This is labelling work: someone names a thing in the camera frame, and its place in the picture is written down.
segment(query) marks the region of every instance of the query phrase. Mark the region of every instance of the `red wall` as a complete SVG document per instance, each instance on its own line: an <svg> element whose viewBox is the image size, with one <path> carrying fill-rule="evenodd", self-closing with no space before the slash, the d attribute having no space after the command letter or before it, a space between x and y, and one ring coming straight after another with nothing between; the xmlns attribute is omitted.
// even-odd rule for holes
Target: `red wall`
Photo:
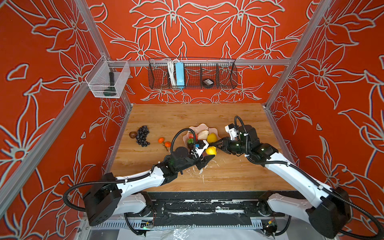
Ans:
<svg viewBox="0 0 384 240"><path fill-rule="evenodd" d="M197 56L289 58L319 1L87 0L114 60ZM265 103L284 66L238 68L231 90L151 90L148 71L132 69L133 103Z"/></svg>
<svg viewBox="0 0 384 240"><path fill-rule="evenodd" d="M300 167L382 223L383 13L382 1L334 1L272 108ZM368 220L354 211L345 229L372 235Z"/></svg>
<svg viewBox="0 0 384 240"><path fill-rule="evenodd" d="M1 187L100 54L72 0L2 1L0 35ZM63 204L62 194L100 178L125 114L121 100L88 93L0 220L0 238L72 239L80 215ZM85 190L71 201L82 204Z"/></svg>

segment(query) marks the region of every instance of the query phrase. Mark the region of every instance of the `robotic arm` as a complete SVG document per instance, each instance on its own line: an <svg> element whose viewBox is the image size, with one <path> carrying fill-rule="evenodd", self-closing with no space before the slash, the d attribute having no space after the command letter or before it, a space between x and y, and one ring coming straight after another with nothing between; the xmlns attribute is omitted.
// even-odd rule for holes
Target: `robotic arm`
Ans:
<svg viewBox="0 0 384 240"><path fill-rule="evenodd" d="M237 126L236 119L241 122L241 127ZM167 184L176 179L179 172L183 174L182 171L189 167L196 166L199 170L202 169L215 156L203 157L202 153L208 146L215 146L228 154L238 156L244 154L251 163L262 165L275 172L305 197L304 200L294 199L267 191L259 198L258 212L261 215L270 216L273 212L281 212L294 216L310 223L327 238L334 238L339 232L358 239L384 237L384 228L380 222L350 202L346 191L340 187L332 189L329 185L314 179L288 161L276 148L261 143L255 128L244 125L238 116L235 117L235 124L226 126L225 130L230 136L217 142L208 144L206 140L199 140L194 142L194 147L190 151L185 147L178 147L173 151L173 144L180 133L190 131L196 139L192 129L182 129L172 140L170 155L166 155L162 162L153 165L151 170L116 178L112 173L107 173L100 181L84 182L70 187L64 193L63 201L73 209L87 212L90 226L98 225L116 214L139 213L145 216L152 209L152 201L141 191ZM69 193L86 185L92 187L83 197L85 208L72 204L68 200ZM377 226L378 232L375 236L360 236L342 230L351 219L351 207L362 212Z"/></svg>

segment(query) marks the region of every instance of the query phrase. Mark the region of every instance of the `yellow lemon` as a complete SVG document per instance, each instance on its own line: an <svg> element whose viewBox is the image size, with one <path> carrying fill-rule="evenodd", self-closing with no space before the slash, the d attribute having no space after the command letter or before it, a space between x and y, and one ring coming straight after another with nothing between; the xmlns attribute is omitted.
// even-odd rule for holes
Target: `yellow lemon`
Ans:
<svg viewBox="0 0 384 240"><path fill-rule="evenodd" d="M216 155L217 152L216 152L216 148L215 147L208 147L205 152L208 154L208 155Z"/></svg>
<svg viewBox="0 0 384 240"><path fill-rule="evenodd" d="M208 135L208 137L207 137L207 142L208 143L212 143L212 142L216 142L216 141L217 141L216 134L211 133L211 134Z"/></svg>

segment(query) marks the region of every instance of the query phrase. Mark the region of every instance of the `blue power strip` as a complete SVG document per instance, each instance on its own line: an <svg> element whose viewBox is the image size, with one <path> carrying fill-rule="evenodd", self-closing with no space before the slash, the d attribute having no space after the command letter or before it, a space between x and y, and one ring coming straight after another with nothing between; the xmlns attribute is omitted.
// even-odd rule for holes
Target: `blue power strip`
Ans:
<svg viewBox="0 0 384 240"><path fill-rule="evenodd" d="M180 86L178 88L184 88L185 81L184 81L184 63L178 62L175 63L176 68L176 84L177 86Z"/></svg>

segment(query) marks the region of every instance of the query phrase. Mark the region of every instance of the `scalloped pink plate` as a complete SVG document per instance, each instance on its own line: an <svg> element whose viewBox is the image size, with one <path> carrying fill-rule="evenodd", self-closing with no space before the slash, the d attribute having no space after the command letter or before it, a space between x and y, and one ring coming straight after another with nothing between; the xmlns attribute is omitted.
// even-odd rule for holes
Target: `scalloped pink plate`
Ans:
<svg viewBox="0 0 384 240"><path fill-rule="evenodd" d="M216 134L216 136L217 136L217 140L220 140L220 139L221 139L221 138L218 136L218 134L217 134L217 129L216 129L216 128L214 128L214 127L208 127L208 126L205 125L204 123L200 124L200 125L197 126L197 127L193 127L193 126L191 126L191 127L189 127L189 128L192 129L193 131L195 131L196 135L198 135L198 134L199 134L201 131L203 131L203 130L208 130L208 133L209 133L209 134L211 134L211 133ZM188 148L188 143L187 143L187 141L188 141L188 139L189 139L189 137L188 137L188 134L189 134L189 133L190 133L190 131L188 131L187 134L183 136L183 141L184 141L184 144L185 144L185 147L186 147L186 148Z"/></svg>

